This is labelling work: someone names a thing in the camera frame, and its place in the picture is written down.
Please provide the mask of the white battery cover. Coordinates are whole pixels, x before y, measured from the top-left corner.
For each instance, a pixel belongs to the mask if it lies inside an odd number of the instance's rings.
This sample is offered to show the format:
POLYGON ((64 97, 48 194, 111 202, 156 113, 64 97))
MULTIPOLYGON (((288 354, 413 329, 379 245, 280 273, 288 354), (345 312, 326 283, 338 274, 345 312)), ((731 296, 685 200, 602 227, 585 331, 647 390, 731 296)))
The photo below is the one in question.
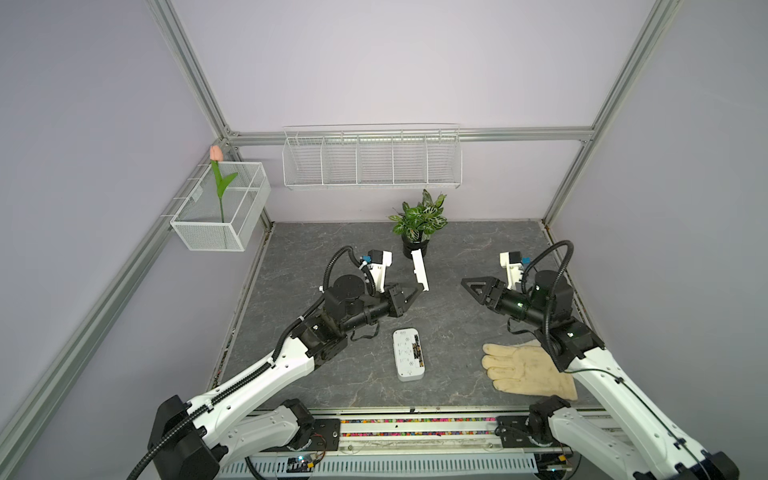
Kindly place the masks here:
POLYGON ((413 250, 411 252, 411 259, 414 267, 414 275, 417 282, 421 285, 424 291, 429 290, 429 283, 424 265, 423 253, 421 249, 413 250))

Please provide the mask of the white alarm device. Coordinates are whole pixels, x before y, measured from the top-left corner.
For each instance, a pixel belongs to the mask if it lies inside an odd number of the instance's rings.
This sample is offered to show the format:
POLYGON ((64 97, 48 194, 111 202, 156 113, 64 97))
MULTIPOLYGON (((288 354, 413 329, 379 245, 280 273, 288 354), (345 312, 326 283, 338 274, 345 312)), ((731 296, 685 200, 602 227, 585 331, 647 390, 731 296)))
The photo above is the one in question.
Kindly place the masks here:
POLYGON ((395 367, 401 382, 420 380, 425 375, 425 361, 424 367, 420 368, 414 359, 413 342, 415 335, 418 335, 421 341, 419 332, 415 328, 398 329, 392 335, 395 367))

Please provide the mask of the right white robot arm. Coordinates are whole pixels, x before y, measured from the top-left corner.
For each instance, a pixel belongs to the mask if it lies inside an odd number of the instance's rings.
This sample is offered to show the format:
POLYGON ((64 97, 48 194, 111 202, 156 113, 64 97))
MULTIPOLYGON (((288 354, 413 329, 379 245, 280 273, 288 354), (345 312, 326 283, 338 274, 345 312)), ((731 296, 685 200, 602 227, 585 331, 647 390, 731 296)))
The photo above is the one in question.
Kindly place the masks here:
POLYGON ((737 479, 724 452, 709 452, 686 434, 623 371, 604 341, 572 314, 574 289, 565 272, 574 253, 569 240, 549 246, 511 282, 492 276, 461 281, 477 303, 531 334, 558 372, 583 385, 615 420, 623 443, 552 395, 530 406, 524 429, 541 446, 562 443, 613 479, 737 479))

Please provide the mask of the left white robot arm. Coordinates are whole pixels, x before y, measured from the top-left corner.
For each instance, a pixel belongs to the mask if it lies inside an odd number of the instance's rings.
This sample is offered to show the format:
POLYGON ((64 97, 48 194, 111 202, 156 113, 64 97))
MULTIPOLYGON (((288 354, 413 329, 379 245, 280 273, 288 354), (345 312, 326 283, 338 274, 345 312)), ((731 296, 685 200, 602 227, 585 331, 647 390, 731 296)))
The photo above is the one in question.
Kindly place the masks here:
POLYGON ((280 334, 274 349, 229 381, 183 401, 174 395, 157 409, 147 451, 129 473, 149 466, 162 479, 214 479, 233 462, 276 447, 309 446, 315 419, 297 399, 272 411, 255 409, 310 375, 356 340, 356 331, 386 317, 403 316, 428 291, 422 254, 411 255, 415 281, 386 281, 391 255, 358 257, 340 248, 327 264, 320 296, 280 334))

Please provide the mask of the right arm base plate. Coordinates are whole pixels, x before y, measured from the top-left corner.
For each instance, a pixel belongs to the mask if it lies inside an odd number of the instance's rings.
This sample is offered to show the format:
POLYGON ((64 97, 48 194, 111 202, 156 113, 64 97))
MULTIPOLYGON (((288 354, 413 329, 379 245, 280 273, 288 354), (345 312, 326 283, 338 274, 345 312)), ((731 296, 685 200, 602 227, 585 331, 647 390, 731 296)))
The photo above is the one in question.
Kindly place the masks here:
POLYGON ((504 448, 551 447, 555 438, 548 420, 541 415, 501 415, 496 418, 494 434, 504 448))

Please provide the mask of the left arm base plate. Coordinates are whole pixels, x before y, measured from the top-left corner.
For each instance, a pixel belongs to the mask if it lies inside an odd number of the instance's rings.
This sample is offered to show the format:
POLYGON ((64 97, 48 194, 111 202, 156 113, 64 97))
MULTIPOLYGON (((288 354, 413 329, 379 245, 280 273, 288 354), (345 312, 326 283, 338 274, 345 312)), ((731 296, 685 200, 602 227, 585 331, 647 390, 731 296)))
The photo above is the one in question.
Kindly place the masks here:
POLYGON ((311 427, 301 427, 287 445, 269 448, 267 452, 337 451, 340 440, 341 421, 338 418, 319 418, 311 427))

